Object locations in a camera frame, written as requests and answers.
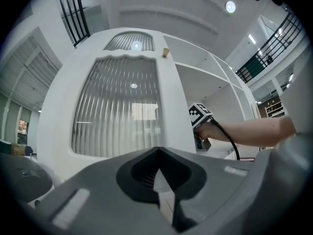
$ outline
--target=black cable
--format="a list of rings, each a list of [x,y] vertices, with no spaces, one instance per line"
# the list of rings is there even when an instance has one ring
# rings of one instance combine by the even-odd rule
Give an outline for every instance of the black cable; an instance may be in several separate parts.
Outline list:
[[[230,135],[224,130],[223,127],[220,126],[220,124],[214,118],[211,117],[210,118],[210,122],[212,124],[216,125],[221,130],[221,132],[223,132],[224,135],[229,139],[229,141],[231,142],[231,144],[233,145],[233,147],[235,149],[237,160],[240,160],[240,156],[239,156],[239,152],[238,152],[237,146],[235,145],[235,143],[234,143],[233,139],[230,137]]]

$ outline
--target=black and white marker cube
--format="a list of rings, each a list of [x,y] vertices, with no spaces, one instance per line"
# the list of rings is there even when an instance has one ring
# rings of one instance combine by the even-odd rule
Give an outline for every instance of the black and white marker cube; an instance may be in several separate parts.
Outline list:
[[[201,103],[193,103],[189,107],[189,115],[190,115],[190,120],[191,120],[191,125],[192,128],[196,128],[198,125],[206,122],[208,118],[213,115],[209,111],[208,108],[206,108],[203,104]]]

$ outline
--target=fluted glass panel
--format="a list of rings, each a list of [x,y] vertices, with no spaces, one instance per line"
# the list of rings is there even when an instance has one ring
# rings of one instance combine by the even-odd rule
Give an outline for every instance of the fluted glass panel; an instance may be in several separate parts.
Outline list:
[[[139,50],[139,51],[154,51],[152,37],[137,32],[126,32],[115,36],[104,50]]]
[[[73,151],[115,157],[162,146],[162,136],[155,61],[129,57],[96,61],[78,100]]]

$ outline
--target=balcony railing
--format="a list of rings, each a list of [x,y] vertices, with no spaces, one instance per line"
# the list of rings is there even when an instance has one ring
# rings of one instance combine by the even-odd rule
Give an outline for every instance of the balcony railing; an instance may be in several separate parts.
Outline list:
[[[289,13],[273,35],[236,71],[236,74],[245,83],[250,81],[260,74],[293,43],[302,28],[300,20],[293,13]]]
[[[82,0],[60,0],[67,30],[74,46],[90,37]]]

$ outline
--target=forearm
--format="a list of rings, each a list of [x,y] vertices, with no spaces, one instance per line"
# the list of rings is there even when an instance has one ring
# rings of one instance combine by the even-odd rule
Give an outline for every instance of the forearm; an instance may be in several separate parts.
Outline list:
[[[220,125],[235,143],[250,146],[275,146],[280,140],[295,133],[289,117],[261,118],[240,123],[221,122]],[[229,141],[221,130],[211,123],[206,124],[204,136]]]

